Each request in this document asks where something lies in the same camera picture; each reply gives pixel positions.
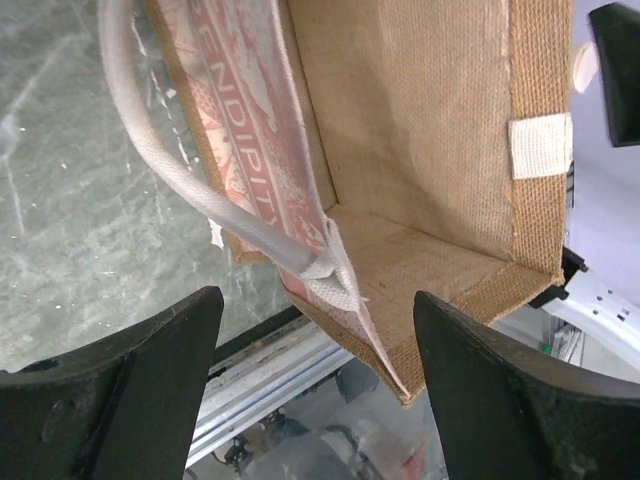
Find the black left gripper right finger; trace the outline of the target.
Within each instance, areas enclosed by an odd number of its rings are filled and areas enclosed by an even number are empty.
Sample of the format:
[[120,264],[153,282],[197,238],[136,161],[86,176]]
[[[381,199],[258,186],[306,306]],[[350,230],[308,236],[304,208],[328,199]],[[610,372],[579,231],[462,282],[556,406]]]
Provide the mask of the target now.
[[638,478],[638,384],[557,360],[428,292],[413,318],[450,478]]

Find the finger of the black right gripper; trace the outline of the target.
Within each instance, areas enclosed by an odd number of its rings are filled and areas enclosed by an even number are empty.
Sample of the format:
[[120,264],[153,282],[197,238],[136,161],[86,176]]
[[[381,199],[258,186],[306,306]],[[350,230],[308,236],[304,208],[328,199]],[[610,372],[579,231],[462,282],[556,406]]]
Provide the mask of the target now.
[[602,76],[609,139],[639,145],[639,11],[613,2],[589,13]]

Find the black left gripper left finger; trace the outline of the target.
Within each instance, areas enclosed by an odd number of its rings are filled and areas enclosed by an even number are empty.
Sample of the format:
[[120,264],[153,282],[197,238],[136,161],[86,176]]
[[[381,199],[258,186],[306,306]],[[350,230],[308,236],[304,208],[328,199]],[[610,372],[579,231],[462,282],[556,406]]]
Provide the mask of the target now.
[[84,347],[3,371],[2,478],[182,478],[223,308],[207,286]]

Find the brown canvas bag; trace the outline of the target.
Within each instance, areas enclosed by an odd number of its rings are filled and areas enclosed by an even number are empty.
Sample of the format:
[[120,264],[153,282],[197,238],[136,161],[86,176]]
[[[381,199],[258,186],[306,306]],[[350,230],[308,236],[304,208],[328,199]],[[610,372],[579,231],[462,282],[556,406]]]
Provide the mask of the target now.
[[490,324],[562,283],[571,2],[147,8],[208,177],[155,132],[133,3],[102,1],[104,72],[135,148],[402,404],[425,386],[417,292]]

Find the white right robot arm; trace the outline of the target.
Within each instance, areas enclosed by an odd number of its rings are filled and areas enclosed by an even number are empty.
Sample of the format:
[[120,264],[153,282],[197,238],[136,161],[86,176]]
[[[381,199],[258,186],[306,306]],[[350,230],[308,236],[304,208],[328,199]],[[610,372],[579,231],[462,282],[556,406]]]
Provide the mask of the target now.
[[530,301],[639,366],[639,4],[587,2],[569,50],[563,282]]

